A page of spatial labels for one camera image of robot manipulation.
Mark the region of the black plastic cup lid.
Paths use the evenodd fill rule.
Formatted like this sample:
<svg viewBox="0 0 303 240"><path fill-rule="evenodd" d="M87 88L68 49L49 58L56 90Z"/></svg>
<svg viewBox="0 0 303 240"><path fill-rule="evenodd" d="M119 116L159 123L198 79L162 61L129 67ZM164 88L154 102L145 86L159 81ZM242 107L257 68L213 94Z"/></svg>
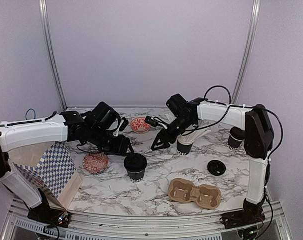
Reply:
<svg viewBox="0 0 303 240"><path fill-rule="evenodd" d="M124 167L128 172L138 173L146 169L146 157L139 153L131 153L124 159Z"/></svg>

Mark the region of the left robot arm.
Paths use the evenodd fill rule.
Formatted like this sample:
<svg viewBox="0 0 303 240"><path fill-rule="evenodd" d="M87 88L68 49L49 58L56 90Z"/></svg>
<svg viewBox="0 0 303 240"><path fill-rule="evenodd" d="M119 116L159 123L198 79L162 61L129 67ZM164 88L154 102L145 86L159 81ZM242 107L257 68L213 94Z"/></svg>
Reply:
<svg viewBox="0 0 303 240"><path fill-rule="evenodd" d="M88 143L100 153L125 157L134 152L131 141L121 134L129 121L121 117L105 102L94 110L79 113L54 112L47 118L17 122L0 122L0 182L19 196L43 222L55 218L46 197L32 186L9 162L9 152L21 147L49 142L75 142L82 146Z"/></svg>

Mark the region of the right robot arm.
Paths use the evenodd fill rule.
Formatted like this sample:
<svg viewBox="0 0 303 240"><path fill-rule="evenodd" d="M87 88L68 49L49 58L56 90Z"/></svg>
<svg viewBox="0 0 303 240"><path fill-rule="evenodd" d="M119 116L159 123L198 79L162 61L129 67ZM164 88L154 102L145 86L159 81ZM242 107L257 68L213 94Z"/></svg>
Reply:
<svg viewBox="0 0 303 240"><path fill-rule="evenodd" d="M225 225L245 225L264 219L263 204L270 201L267 194L271 174L270 161L272 154L278 149L274 146L275 132L269 118L271 111L262 104L235 105L231 102L211 101L205 96L187 101L179 93L171 96L166 105L175 120L164 124L151 149L167 149L180 136L187 136L220 123L231 126L231 139L244 144L248 155L249 185L243 209L223 214L221 222Z"/></svg>

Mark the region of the brown cardboard cup carrier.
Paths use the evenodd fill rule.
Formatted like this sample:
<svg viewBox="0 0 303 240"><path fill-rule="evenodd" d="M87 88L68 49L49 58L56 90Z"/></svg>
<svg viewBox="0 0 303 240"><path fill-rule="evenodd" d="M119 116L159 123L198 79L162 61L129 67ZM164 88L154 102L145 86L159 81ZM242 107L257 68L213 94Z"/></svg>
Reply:
<svg viewBox="0 0 303 240"><path fill-rule="evenodd" d="M196 186L189 180L175 178L169 184L168 197L181 204L193 202L200 208L214 210L220 206L222 194L215 186Z"/></svg>

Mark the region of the blue checkered paper bag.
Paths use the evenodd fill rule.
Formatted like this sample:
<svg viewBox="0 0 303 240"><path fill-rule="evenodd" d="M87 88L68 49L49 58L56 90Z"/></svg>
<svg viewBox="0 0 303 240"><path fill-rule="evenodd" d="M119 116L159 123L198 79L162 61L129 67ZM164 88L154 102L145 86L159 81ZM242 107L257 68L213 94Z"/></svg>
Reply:
<svg viewBox="0 0 303 240"><path fill-rule="evenodd" d="M64 142L46 142L9 152L17 170L58 208L67 210L83 180Z"/></svg>

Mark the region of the black paper coffee cup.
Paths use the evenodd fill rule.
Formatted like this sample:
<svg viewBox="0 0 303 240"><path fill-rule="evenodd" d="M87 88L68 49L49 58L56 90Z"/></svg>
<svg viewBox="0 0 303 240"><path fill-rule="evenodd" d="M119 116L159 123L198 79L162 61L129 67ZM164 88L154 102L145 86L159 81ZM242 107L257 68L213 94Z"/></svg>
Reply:
<svg viewBox="0 0 303 240"><path fill-rule="evenodd" d="M127 172L129 179L133 182L133 183L139 183L144 179L145 176L145 170L139 171L139 172L131 172L128 171Z"/></svg>

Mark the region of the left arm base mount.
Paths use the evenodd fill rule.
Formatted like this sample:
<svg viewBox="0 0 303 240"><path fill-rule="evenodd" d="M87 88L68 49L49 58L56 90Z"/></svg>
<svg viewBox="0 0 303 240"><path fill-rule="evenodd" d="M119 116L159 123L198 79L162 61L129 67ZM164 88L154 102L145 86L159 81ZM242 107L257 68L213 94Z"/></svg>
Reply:
<svg viewBox="0 0 303 240"><path fill-rule="evenodd" d="M48 224L51 227L68 228L71 219L71 213L68 211L52 208L34 208L27 216L30 220Z"/></svg>

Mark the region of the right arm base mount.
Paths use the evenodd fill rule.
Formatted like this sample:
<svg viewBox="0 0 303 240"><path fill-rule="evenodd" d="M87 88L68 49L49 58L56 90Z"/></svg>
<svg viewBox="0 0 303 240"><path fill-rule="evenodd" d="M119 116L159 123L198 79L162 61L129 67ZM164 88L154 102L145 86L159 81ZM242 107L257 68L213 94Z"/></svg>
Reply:
<svg viewBox="0 0 303 240"><path fill-rule="evenodd" d="M224 213L221 215L220 223L224 225L226 230L245 227L256 223L263 223L266 220L265 214L259 210L254 214L250 210L239 210Z"/></svg>

